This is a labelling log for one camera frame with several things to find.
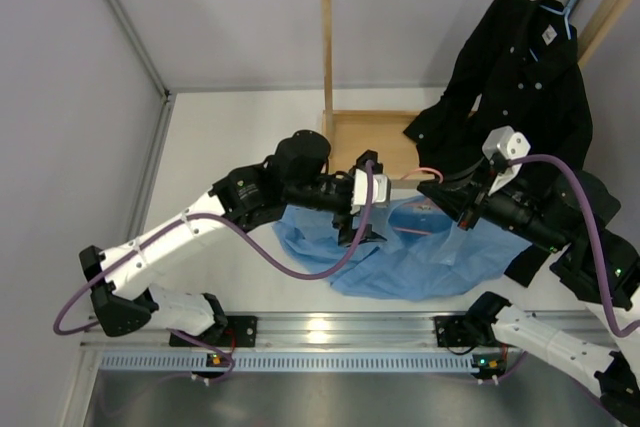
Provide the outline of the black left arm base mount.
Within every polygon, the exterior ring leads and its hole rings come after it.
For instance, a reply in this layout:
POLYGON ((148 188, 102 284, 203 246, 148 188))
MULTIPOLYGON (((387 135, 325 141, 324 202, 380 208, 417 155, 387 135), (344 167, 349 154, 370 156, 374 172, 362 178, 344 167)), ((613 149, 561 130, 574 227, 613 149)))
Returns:
POLYGON ((252 348, 256 344, 257 318, 248 315, 192 315, 180 318, 167 330, 172 347, 206 344, 217 348, 252 348))

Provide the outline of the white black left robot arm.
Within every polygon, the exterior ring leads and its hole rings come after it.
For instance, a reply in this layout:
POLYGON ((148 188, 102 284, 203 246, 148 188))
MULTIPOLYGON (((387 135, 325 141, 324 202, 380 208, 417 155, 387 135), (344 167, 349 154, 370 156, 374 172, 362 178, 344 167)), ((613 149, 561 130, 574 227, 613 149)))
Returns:
POLYGON ((354 253, 380 240, 370 222, 373 208, 390 200, 391 181, 376 152, 367 150, 348 171, 327 172, 331 145, 301 130, 280 141, 264 161, 239 167, 181 213, 118 247, 95 246, 79 254, 98 325, 109 337, 144 327, 177 330, 213 346, 228 320, 209 293, 161 287, 159 279, 184 259, 214 243, 225 230, 247 235, 280 220, 287 207, 329 213, 338 244, 354 253))

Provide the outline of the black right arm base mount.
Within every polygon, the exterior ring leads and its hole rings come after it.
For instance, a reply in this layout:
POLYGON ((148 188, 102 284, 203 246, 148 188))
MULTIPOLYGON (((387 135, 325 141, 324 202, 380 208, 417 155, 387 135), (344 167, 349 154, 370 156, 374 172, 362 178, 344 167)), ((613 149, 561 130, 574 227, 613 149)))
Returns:
POLYGON ((494 333, 496 317, 477 317, 472 315, 440 315, 433 318, 437 346, 451 351, 462 349, 464 352, 480 347, 509 347, 523 351, 522 347, 500 341, 494 333))

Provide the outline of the aluminium mounting rail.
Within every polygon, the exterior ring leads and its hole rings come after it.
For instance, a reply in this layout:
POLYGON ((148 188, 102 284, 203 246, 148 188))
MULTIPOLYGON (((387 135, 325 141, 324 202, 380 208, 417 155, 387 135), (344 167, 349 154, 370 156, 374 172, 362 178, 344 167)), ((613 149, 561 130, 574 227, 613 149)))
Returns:
MULTIPOLYGON (((264 313, 257 317, 258 352, 419 352, 438 346, 433 318, 443 312, 264 313)), ((585 342, 614 347, 605 328, 586 311, 530 314, 536 320, 585 342)), ((82 334, 81 347, 92 349, 165 349, 169 332, 143 329, 110 338, 99 329, 82 334)))

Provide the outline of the light blue button shirt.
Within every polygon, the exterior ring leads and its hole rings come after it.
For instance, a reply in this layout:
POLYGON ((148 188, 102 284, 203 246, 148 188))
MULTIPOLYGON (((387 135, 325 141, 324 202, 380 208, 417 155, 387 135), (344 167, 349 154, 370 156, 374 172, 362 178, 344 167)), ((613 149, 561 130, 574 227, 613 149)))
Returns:
MULTIPOLYGON (((346 252, 331 220, 329 213, 290 206, 272 228, 284 252, 317 274, 346 252)), ((531 245, 484 220, 464 231, 421 196, 373 209, 370 222, 382 241, 359 245, 326 280, 341 294, 407 301, 462 295, 501 277, 531 245)))

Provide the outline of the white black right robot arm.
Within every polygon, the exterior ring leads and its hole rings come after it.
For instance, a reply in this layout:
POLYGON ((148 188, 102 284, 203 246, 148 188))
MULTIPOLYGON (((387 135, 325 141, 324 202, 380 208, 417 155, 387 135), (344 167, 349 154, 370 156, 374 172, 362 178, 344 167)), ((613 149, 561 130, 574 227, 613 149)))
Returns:
POLYGON ((470 230, 478 221, 556 255, 551 272, 607 328, 615 346, 553 328, 494 292, 461 316, 472 346, 513 346, 565 373, 626 426, 639 423, 639 253, 607 225, 621 208, 595 176, 544 154, 496 154, 462 180, 423 181, 418 190, 470 230))

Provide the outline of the black button shirt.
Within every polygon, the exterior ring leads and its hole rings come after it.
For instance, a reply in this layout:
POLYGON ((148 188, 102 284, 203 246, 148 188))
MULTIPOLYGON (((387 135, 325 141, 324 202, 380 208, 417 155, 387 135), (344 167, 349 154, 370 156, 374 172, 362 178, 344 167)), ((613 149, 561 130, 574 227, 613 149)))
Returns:
POLYGON ((489 133, 510 126, 533 154, 583 167, 593 123, 578 66, 578 34, 556 0, 493 0, 433 106, 404 130, 419 164, 446 178, 468 172, 489 133))

